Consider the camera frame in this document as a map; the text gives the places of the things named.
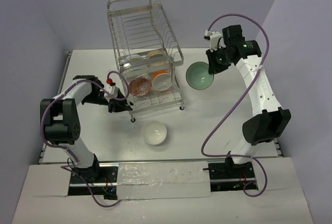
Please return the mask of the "pale green bowl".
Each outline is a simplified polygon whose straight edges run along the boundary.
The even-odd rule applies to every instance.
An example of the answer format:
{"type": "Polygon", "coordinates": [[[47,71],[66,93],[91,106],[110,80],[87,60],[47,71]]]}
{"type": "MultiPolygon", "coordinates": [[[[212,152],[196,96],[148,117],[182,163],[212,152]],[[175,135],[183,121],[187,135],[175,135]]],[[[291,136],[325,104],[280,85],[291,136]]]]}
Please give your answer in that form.
{"type": "Polygon", "coordinates": [[[195,90],[205,90],[212,85],[214,75],[209,74],[209,65],[207,63],[195,62],[187,68],[186,81],[195,90]]]}

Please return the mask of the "red patterned bowl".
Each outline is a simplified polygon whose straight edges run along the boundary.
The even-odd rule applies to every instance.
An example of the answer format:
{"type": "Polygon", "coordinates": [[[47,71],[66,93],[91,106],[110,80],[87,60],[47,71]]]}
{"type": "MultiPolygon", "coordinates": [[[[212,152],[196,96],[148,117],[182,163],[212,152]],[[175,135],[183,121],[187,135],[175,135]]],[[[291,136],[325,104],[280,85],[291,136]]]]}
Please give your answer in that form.
{"type": "Polygon", "coordinates": [[[132,96],[145,96],[151,91],[151,82],[145,77],[136,77],[129,83],[129,92],[132,96]]]}

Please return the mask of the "white bowl pink rim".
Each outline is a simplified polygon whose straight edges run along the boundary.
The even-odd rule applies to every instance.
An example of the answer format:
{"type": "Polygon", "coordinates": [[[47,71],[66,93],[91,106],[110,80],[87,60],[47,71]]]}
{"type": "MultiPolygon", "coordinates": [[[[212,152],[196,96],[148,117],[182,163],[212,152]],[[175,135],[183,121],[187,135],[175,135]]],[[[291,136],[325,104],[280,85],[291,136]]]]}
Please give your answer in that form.
{"type": "Polygon", "coordinates": [[[152,88],[156,91],[165,91],[172,86],[172,76],[167,71],[157,72],[152,79],[152,88]]]}

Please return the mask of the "steel two-tier dish rack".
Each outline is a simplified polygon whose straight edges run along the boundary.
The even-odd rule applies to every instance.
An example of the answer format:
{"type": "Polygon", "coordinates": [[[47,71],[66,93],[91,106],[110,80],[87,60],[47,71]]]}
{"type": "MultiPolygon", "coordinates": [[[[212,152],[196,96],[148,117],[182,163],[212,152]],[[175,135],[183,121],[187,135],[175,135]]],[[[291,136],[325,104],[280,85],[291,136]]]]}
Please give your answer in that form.
{"type": "Polygon", "coordinates": [[[176,76],[176,68],[183,65],[184,56],[175,34],[170,26],[164,7],[160,1],[152,0],[109,0],[107,18],[112,37],[115,61],[118,72],[130,81],[136,77],[145,77],[151,83],[153,76],[167,71],[172,76],[172,86],[165,91],[151,91],[145,96],[128,97],[135,116],[166,107],[178,106],[184,109],[184,94],[176,76]],[[147,60],[152,50],[161,50],[164,55],[147,60]],[[125,58],[139,54],[143,60],[126,63],[125,58]]]}

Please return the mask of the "white bowl beige outside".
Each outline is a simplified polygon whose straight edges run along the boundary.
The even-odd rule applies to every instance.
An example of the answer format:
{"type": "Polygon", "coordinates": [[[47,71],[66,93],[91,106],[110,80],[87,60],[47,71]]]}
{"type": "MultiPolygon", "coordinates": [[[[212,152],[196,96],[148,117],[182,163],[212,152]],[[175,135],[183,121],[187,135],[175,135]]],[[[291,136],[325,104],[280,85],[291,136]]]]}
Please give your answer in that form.
{"type": "Polygon", "coordinates": [[[149,60],[152,58],[161,57],[163,55],[164,55],[164,52],[161,50],[152,50],[146,55],[146,59],[149,60]]]}

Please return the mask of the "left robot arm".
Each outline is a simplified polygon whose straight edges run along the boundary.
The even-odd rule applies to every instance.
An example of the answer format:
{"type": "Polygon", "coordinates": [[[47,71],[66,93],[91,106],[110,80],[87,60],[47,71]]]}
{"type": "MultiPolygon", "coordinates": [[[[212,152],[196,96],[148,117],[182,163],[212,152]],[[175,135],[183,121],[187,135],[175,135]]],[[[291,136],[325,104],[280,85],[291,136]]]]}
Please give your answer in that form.
{"type": "Polygon", "coordinates": [[[122,94],[114,82],[106,90],[94,75],[75,76],[59,95],[40,102],[40,135],[46,146],[63,150],[69,158],[67,169],[93,183],[101,177],[99,161],[80,137],[77,107],[85,103],[107,106],[110,113],[130,111],[128,93],[122,94]]]}

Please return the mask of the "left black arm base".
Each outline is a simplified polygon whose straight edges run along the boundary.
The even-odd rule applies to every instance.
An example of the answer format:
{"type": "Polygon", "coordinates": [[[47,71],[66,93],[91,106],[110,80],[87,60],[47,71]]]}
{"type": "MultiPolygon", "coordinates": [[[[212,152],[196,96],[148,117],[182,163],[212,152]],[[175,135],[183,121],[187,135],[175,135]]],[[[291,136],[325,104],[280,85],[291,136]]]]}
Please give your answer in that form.
{"type": "MultiPolygon", "coordinates": [[[[101,166],[100,175],[94,182],[89,182],[95,197],[102,196],[104,200],[118,200],[117,197],[118,166],[101,166]]],[[[90,191],[86,184],[75,174],[71,174],[68,188],[69,196],[87,196],[90,191]]]]}

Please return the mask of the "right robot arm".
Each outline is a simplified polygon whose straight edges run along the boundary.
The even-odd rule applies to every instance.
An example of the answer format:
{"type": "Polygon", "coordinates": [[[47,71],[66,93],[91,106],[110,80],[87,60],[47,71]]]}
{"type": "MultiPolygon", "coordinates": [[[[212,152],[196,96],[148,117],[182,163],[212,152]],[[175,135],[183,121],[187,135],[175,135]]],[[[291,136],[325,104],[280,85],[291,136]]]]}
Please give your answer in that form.
{"type": "Polygon", "coordinates": [[[270,86],[262,65],[260,47],[255,40],[245,40],[240,25],[231,25],[222,32],[205,31],[209,40],[206,51],[209,74],[217,74],[234,65],[241,74],[252,105],[253,116],[242,125],[242,139],[230,151],[232,161],[225,165],[231,178],[243,172],[249,162],[265,144],[274,141],[284,131],[291,119],[288,109],[283,109],[270,86]]]}

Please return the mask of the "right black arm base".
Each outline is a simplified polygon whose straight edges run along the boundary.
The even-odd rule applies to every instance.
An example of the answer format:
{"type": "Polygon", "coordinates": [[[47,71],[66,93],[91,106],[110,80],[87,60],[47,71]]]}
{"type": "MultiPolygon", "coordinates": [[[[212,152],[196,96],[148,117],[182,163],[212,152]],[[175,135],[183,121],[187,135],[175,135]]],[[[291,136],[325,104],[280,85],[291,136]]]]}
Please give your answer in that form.
{"type": "Polygon", "coordinates": [[[209,162],[203,171],[209,173],[212,192],[258,189],[251,162],[234,164],[231,158],[226,158],[224,162],[209,162]]]}

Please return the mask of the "aluminium table edge rail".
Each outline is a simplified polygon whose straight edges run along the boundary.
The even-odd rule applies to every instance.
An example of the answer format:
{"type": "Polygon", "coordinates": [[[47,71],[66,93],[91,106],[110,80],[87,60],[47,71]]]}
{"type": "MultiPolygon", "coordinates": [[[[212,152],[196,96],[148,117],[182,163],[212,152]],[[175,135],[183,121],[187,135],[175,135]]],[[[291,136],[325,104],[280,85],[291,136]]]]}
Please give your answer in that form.
{"type": "MultiPolygon", "coordinates": [[[[62,73],[61,80],[60,80],[60,84],[59,84],[59,87],[58,87],[58,93],[60,93],[61,90],[62,90],[62,88],[63,88],[65,77],[66,77],[66,73],[67,73],[68,66],[69,66],[69,63],[70,63],[70,60],[71,60],[71,56],[72,56],[72,51],[68,51],[67,52],[67,56],[66,56],[66,60],[65,60],[65,65],[64,65],[63,73],[62,73]]],[[[45,144],[43,144],[43,146],[41,148],[41,152],[40,152],[39,160],[38,160],[37,164],[42,164],[43,163],[43,159],[44,159],[46,147],[47,146],[45,144]]]]}

